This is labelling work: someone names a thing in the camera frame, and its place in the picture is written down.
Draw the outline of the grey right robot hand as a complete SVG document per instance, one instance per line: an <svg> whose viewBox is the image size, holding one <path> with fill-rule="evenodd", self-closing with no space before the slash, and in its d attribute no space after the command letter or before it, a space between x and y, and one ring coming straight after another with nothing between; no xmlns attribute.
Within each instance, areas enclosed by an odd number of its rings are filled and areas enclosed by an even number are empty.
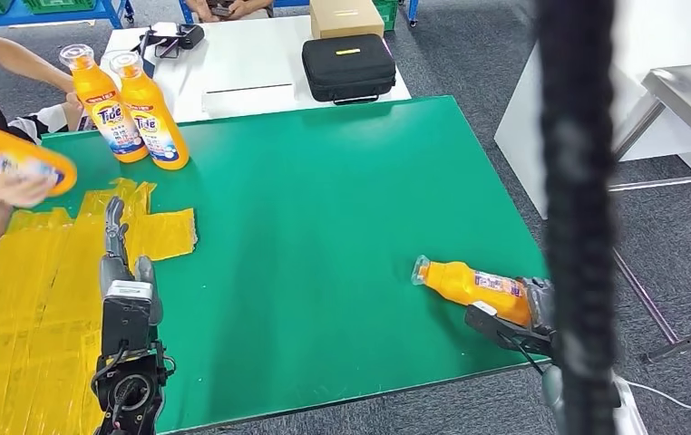
<svg viewBox="0 0 691 435"><path fill-rule="evenodd" d="M528 329L541 335L550 335L554 325L554 288L549 279L540 277L520 277L528 303L530 320Z"/></svg>

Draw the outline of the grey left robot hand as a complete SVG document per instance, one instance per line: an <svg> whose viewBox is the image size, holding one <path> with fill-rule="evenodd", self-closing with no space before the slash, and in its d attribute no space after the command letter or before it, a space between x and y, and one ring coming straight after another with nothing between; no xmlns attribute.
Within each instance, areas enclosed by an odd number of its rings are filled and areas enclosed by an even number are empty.
<svg viewBox="0 0 691 435"><path fill-rule="evenodd" d="M125 235L129 226L121 222L124 202L112 196L105 209L104 246L105 254L100 260L101 298L111 289L112 282L135 281L151 285L151 314L149 325L158 326L163 318L163 307L158 292L154 265L148 256L139 256L130 269L125 247Z"/></svg>

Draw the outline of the person's right hand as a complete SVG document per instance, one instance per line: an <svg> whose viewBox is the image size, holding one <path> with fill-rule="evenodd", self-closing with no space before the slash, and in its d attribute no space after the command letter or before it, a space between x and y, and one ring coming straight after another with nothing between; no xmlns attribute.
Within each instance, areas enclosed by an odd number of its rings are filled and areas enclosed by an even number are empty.
<svg viewBox="0 0 691 435"><path fill-rule="evenodd" d="M17 208L31 208L43 202L55 185L45 176L0 174L0 202Z"/></svg>

